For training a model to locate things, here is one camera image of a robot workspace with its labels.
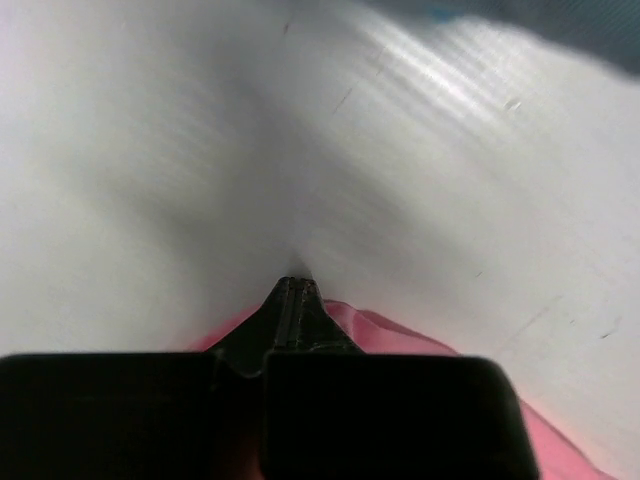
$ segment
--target pink material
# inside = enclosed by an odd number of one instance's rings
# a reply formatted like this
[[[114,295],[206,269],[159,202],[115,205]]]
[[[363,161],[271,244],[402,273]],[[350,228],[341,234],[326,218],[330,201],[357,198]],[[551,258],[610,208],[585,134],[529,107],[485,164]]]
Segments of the pink material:
[[[404,328],[377,313],[356,310],[340,302],[328,302],[326,307],[329,315],[367,353],[458,355],[446,345]],[[195,347],[205,349],[214,345],[255,310],[247,310],[231,319]],[[521,407],[543,480],[615,480],[598,470],[562,433],[529,405],[521,402]],[[252,470],[252,478],[260,478],[254,477],[257,468]]]

